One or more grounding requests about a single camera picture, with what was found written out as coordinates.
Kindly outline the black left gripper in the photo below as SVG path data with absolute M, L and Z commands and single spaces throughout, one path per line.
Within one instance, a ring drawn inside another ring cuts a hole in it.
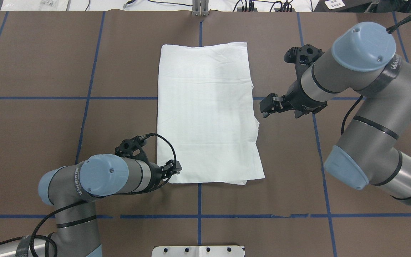
M 181 163 L 178 160 L 169 160 L 164 166 L 158 166 L 150 162 L 151 180 L 150 189 L 159 189 L 164 186 L 173 175 L 180 174 Z

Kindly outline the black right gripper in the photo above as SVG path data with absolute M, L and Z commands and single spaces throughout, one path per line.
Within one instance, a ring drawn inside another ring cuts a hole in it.
M 290 104 L 290 108 L 284 108 L 284 99 Z M 302 89 L 301 83 L 295 80 L 284 96 L 269 94 L 260 102 L 260 112 L 263 118 L 274 113 L 283 113 L 294 110 L 298 119 L 310 113 L 317 114 L 328 106 L 326 101 L 313 100 Z

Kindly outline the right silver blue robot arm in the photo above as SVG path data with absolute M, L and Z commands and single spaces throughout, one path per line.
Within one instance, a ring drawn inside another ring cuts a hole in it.
M 348 29 L 323 52 L 310 44 L 292 47 L 284 61 L 295 64 L 296 80 L 285 95 L 260 102 L 266 118 L 293 110 L 316 114 L 347 89 L 365 98 L 324 163 L 351 188 L 373 185 L 411 206 L 411 157 L 395 148 L 411 122 L 411 64 L 396 54 L 393 36 L 375 22 Z

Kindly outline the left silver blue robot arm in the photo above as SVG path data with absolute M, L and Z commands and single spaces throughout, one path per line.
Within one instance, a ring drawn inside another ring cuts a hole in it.
M 152 192 L 179 174 L 179 161 L 163 166 L 99 154 L 49 171 L 39 182 L 41 200 L 54 207 L 26 236 L 0 242 L 0 257 L 101 257 L 97 200 Z

